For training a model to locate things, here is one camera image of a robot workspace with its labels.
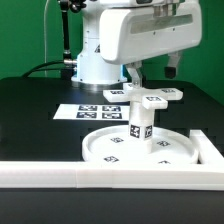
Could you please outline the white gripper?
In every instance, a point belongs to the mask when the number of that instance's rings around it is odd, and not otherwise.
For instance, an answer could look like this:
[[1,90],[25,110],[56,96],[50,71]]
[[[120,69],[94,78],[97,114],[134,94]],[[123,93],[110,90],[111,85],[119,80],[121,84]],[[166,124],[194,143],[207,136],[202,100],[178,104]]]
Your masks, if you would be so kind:
[[100,53],[111,64],[128,64],[136,88],[142,86],[141,60],[168,54],[165,77],[178,74],[181,50],[197,46],[202,38],[202,15],[198,0],[185,0],[175,15],[156,16],[156,3],[146,7],[110,4],[99,22]]

